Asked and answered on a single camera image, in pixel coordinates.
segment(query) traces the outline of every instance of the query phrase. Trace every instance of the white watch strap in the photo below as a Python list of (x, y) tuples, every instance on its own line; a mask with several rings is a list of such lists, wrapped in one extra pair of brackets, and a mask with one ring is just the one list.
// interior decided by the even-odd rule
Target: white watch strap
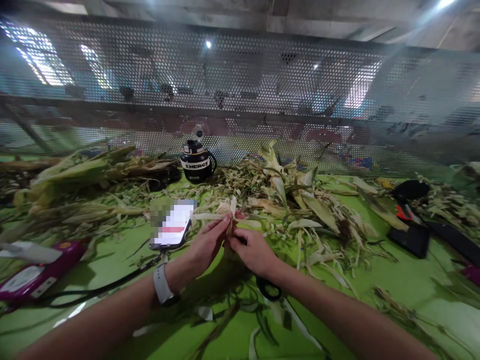
[(172, 292), (170, 291), (169, 285), (167, 284), (167, 279), (165, 278), (165, 265), (167, 263), (164, 262), (160, 264), (155, 269), (153, 273), (153, 284), (155, 285), (156, 296), (158, 297), (158, 301), (161, 305), (163, 305), (168, 299), (174, 297)]

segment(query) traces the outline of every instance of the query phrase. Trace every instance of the green table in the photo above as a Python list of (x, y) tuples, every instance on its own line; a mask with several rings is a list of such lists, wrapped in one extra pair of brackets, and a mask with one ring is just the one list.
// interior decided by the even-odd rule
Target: green table
[[(365, 207), (361, 200), (357, 197), (347, 196), (339, 196), (339, 198), (348, 207), (356, 209), (364, 221), (370, 222), (380, 234), (380, 239), (385, 238), (389, 226)], [(91, 262), (77, 265), (55, 285), (53, 291), (94, 289), (127, 275), (135, 269), (132, 263), (140, 256), (152, 255), (152, 252), (145, 246), (136, 256), (125, 260), (150, 236), (150, 231), (150, 227), (145, 225), (127, 230), (123, 242), (117, 243), (114, 240), (99, 242), (97, 257)], [(373, 306), (371, 288), (381, 286), (390, 291), (398, 302), (415, 309), (419, 314), (447, 328), (472, 348), (476, 358), (480, 358), (480, 341), (478, 341), (480, 311), (458, 302), (431, 280), (431, 277), (435, 277), (442, 283), (449, 283), (439, 264), (441, 262), (448, 270), (453, 269), (450, 262), (453, 255), (449, 249), (443, 243), (433, 239), (427, 259), (419, 260), (390, 241), (386, 241), (384, 244), (384, 247), (399, 260), (398, 263), (373, 256), (369, 259), (370, 271), (358, 268), (355, 271), (355, 278), (352, 278), (350, 273), (347, 275), (361, 300)], [(292, 262), (296, 261), (297, 251), (298, 249), (294, 248), (292, 253), (288, 254)], [(219, 264), (221, 255), (222, 250), (208, 272), (211, 272)], [(325, 279), (329, 286), (353, 296), (351, 291), (341, 288), (335, 278), (325, 269), (314, 266), (313, 271)], [(97, 301), (98, 299), (88, 301), (84, 309)], [(289, 301), (307, 326), (310, 334), (330, 350), (333, 359), (355, 358), (308, 310), (291, 297)], [(225, 304), (216, 305), (213, 310), (215, 312), (225, 307)], [(0, 318), (0, 359), (12, 358), (16, 352), (50, 331), (58, 321), (67, 318), (76, 308), (77, 306), (67, 309), (22, 308), (4, 315)], [(259, 359), (318, 359), (323, 357), (323, 353), (302, 336), (295, 324), (292, 325), (292, 331), (288, 331), (274, 322), (270, 312), (268, 312), (268, 316), (271, 331), (279, 346), (270, 345), (260, 333), (255, 340)], [(257, 326), (254, 314), (239, 311), (221, 336), (208, 346), (203, 358), (247, 359), (250, 334)], [(215, 323), (213, 322), (196, 327), (190, 327), (190, 323), (186, 321), (163, 324), (155, 331), (126, 341), (112, 352), (111, 358), (185, 359), (194, 353), (214, 327)], [(469, 359), (471, 357), (437, 329), (429, 328), (429, 333), (456, 358)]]

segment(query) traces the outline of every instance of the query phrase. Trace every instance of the smartwatch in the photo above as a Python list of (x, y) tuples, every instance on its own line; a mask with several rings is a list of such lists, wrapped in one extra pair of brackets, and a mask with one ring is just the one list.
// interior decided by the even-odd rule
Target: smartwatch
[(164, 262), (158, 265), (153, 272), (153, 284), (155, 285), (156, 296), (160, 305), (163, 307), (169, 307), (176, 304), (180, 300), (179, 295), (174, 295), (170, 291), (169, 284), (165, 278), (165, 265)]

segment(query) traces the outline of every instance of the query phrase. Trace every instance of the bottle handle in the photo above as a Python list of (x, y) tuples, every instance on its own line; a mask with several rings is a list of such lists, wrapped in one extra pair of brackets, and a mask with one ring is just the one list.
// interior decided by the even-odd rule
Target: bottle handle
[(211, 158), (213, 159), (213, 162), (215, 163), (215, 168), (213, 168), (212, 171), (211, 171), (211, 174), (213, 175), (215, 170), (217, 170), (217, 159), (215, 158), (215, 156), (210, 151), (208, 153), (210, 154)]

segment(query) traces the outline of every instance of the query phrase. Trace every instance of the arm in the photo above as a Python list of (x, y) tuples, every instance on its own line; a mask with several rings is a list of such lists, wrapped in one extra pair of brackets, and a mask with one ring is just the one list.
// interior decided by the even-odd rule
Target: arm
[[(238, 228), (234, 235), (228, 244), (250, 270), (291, 294), (362, 358), (436, 359), (380, 312), (281, 261), (259, 232)], [(238, 238), (246, 240), (246, 245)]]
[[(165, 265), (172, 293), (179, 294), (208, 269), (229, 224), (227, 215), (222, 221), (205, 225), (188, 250)], [(101, 359), (140, 328), (158, 306), (150, 273), (56, 327), (21, 352), (18, 359)]]

